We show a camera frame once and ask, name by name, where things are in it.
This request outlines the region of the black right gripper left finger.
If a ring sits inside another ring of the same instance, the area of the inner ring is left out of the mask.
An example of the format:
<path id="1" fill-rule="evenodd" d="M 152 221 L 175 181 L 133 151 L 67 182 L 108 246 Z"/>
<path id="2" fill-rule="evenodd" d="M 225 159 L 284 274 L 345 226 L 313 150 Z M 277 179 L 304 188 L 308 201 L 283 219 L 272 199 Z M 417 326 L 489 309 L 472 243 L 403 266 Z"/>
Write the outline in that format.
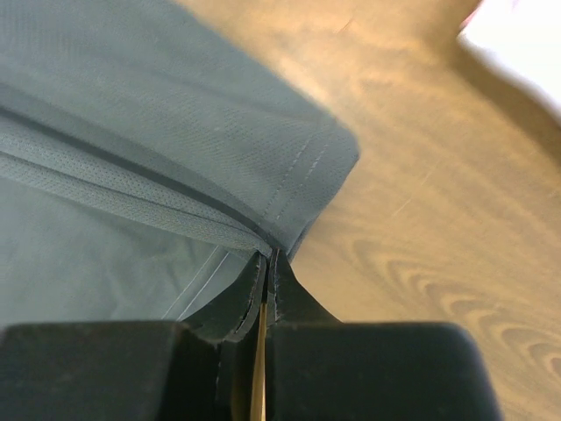
<path id="1" fill-rule="evenodd" d="M 4 420 L 257 420 L 267 262 L 179 322 L 10 325 L 1 330 Z"/>

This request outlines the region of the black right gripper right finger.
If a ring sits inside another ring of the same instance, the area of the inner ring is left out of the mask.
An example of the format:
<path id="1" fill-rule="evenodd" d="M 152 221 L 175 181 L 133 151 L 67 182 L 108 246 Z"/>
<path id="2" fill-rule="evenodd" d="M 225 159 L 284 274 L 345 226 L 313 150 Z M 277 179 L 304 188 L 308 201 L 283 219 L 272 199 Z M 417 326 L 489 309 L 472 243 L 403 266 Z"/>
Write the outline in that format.
<path id="1" fill-rule="evenodd" d="M 270 420 L 499 420 L 472 336 L 445 322 L 345 323 L 268 263 L 265 339 Z"/>

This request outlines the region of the grey t shirt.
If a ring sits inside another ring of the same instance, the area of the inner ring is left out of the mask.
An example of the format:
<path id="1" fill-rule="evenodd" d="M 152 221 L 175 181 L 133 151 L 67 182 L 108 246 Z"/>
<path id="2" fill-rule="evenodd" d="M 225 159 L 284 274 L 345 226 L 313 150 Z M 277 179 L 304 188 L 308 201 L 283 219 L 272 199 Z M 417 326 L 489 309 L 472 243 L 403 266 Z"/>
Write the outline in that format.
<path id="1" fill-rule="evenodd" d="M 293 254 L 359 157 L 171 1 L 1 4 L 1 321 L 181 320 Z"/>

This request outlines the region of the white folded t shirt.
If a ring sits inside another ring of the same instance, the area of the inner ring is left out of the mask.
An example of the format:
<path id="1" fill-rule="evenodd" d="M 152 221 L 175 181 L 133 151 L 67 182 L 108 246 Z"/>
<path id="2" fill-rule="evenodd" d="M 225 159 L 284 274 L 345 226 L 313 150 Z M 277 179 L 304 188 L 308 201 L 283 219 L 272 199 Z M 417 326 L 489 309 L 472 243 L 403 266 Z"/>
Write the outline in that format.
<path id="1" fill-rule="evenodd" d="M 481 1 L 458 43 L 560 119 L 560 2 Z"/>

